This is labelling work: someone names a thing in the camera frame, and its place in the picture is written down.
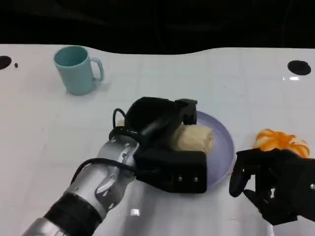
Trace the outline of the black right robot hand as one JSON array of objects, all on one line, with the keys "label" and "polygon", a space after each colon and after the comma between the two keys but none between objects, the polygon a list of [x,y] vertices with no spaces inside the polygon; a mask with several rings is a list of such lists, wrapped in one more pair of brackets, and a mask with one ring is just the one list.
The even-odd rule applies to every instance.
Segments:
[{"label": "black right robot hand", "polygon": [[288,149],[239,151],[229,194],[245,196],[271,225],[315,219],[315,161]]}]

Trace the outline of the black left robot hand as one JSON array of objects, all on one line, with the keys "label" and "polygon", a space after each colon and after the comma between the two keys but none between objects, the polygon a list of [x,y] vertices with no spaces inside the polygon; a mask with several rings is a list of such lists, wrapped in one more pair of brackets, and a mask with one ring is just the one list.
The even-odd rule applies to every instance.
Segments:
[{"label": "black left robot hand", "polygon": [[146,147],[168,147],[181,124],[196,124],[196,105],[196,100],[187,98],[142,97],[127,111],[125,127],[140,134]]}]

